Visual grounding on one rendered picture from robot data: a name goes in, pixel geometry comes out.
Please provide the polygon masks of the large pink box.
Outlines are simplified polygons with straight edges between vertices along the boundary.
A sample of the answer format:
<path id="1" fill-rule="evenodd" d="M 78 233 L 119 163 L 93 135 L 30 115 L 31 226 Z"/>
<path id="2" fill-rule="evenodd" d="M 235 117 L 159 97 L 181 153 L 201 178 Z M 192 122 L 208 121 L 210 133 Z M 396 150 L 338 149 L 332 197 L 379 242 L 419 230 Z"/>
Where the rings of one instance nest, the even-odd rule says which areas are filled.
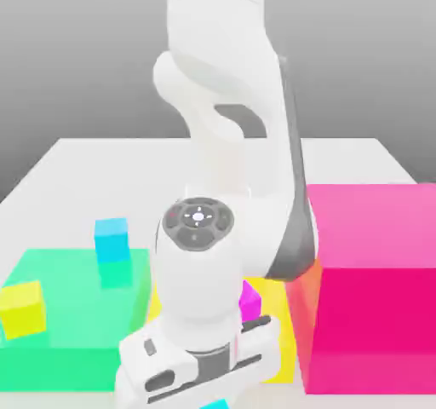
<path id="1" fill-rule="evenodd" d="M 310 395 L 436 395 L 436 185 L 312 185 L 318 259 L 286 291 Z"/>

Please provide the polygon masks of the small yellow cube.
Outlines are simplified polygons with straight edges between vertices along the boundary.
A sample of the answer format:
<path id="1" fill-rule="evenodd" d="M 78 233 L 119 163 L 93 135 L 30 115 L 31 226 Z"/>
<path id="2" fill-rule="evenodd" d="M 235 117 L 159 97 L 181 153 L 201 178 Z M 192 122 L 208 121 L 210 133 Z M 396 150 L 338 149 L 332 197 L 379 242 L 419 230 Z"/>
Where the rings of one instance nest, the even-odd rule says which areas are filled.
<path id="1" fill-rule="evenodd" d="M 46 307 L 38 280 L 0 290 L 0 323 L 7 340 L 46 331 Z"/>

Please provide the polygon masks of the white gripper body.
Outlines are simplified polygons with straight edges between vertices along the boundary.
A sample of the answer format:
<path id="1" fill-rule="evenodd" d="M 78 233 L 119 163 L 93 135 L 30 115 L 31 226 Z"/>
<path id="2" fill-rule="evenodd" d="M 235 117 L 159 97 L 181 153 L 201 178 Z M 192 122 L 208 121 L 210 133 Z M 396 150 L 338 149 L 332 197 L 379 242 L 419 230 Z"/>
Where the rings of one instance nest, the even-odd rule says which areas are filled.
<path id="1" fill-rule="evenodd" d="M 156 318 L 120 343 L 115 409 L 200 409 L 235 399 L 277 375 L 279 334 L 278 318 L 260 317 L 221 347 L 188 351 L 165 336 Z"/>

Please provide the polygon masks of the large yellow box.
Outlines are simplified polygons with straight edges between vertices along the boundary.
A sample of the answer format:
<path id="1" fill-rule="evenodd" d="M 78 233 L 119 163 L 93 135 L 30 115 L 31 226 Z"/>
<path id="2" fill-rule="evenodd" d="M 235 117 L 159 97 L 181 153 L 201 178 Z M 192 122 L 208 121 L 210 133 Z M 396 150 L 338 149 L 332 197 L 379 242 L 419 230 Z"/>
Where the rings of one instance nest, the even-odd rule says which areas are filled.
<path id="1" fill-rule="evenodd" d="M 271 315 L 280 321 L 279 346 L 281 368 L 278 374 L 266 383 L 289 384 L 294 382 L 296 344 L 288 308 L 285 283 L 260 278 L 246 279 L 261 295 L 261 315 Z"/>

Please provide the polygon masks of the small magenta cube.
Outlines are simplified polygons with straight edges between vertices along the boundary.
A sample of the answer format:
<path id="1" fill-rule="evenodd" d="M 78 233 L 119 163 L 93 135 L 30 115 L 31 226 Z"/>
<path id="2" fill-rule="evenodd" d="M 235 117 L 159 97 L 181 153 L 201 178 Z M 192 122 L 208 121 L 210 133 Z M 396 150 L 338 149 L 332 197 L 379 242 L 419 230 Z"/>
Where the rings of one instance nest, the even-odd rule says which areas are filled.
<path id="1" fill-rule="evenodd" d="M 261 304 L 261 295 L 247 280 L 245 280 L 238 301 L 241 320 L 246 322 L 258 319 L 261 316 Z"/>

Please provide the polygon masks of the large green box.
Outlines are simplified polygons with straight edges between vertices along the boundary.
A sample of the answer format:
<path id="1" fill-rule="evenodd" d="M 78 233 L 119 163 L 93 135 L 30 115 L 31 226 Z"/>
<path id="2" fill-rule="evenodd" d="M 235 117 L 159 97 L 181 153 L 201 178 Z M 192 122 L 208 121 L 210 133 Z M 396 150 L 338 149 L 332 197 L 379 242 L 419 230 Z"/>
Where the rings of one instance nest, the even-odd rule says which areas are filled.
<path id="1" fill-rule="evenodd" d="M 149 252 L 99 264 L 92 249 L 30 249 L 6 285 L 37 280 L 47 330 L 6 340 L 0 328 L 0 392 L 110 392 L 118 346 L 141 328 L 151 293 Z"/>

